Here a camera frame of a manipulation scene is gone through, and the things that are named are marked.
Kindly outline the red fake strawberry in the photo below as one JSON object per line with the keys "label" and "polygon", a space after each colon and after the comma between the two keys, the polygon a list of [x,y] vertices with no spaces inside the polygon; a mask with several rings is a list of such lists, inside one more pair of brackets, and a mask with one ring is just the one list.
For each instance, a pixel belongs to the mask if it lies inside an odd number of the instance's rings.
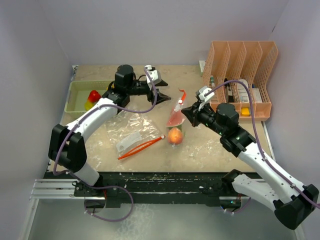
{"label": "red fake strawberry", "polygon": [[89,93],[87,101],[90,102],[90,103],[96,103],[96,102],[98,102],[100,100],[100,98],[101,98],[101,95],[99,94],[99,92],[96,91],[96,90],[92,90]]}

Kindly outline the fake watermelon slice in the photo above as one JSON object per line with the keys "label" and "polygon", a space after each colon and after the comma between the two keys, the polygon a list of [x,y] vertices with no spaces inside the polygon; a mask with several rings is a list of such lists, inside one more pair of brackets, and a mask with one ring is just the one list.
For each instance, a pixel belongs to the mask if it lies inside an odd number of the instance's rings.
{"label": "fake watermelon slice", "polygon": [[178,111],[172,111],[170,113],[169,119],[166,123],[166,127],[172,128],[181,125],[185,121],[186,117],[181,112],[181,110]]}

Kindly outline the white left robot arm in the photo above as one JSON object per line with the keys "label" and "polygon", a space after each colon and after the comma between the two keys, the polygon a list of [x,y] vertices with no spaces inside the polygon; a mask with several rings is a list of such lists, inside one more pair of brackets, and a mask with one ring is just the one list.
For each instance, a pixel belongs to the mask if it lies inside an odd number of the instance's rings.
{"label": "white left robot arm", "polygon": [[86,141],[104,122],[121,111],[128,112],[126,106],[131,96],[145,95],[152,107],[170,100],[169,96],[160,93],[158,89],[167,86],[160,72],[154,66],[146,65],[144,74],[146,79],[140,81],[131,65],[120,65],[115,72],[114,81],[91,109],[66,126],[57,124],[53,127],[48,157],[54,162],[55,176],[62,174],[56,169],[57,166],[62,166],[65,173],[86,183],[85,190],[91,196],[101,194],[101,176],[87,162]]}

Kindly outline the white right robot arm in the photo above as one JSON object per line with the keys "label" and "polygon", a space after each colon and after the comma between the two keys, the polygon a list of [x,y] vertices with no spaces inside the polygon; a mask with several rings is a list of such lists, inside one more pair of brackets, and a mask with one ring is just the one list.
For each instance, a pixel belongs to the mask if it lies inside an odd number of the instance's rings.
{"label": "white right robot arm", "polygon": [[234,105],[221,103],[213,110],[210,104],[195,102],[181,112],[192,126],[202,124],[217,133],[223,148],[265,181],[262,184],[234,169],[223,178],[222,190],[226,195],[239,193],[258,201],[290,230],[295,230],[315,210],[319,190],[294,178],[266,154],[258,140],[239,125]]}

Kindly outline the clear zip bag orange seal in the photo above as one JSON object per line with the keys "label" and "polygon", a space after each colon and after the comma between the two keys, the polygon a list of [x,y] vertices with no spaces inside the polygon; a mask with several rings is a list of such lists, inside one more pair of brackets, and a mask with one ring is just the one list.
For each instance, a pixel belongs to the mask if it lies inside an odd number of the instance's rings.
{"label": "clear zip bag orange seal", "polygon": [[104,127],[118,160],[131,157],[166,137],[150,118],[139,113],[122,111]]}

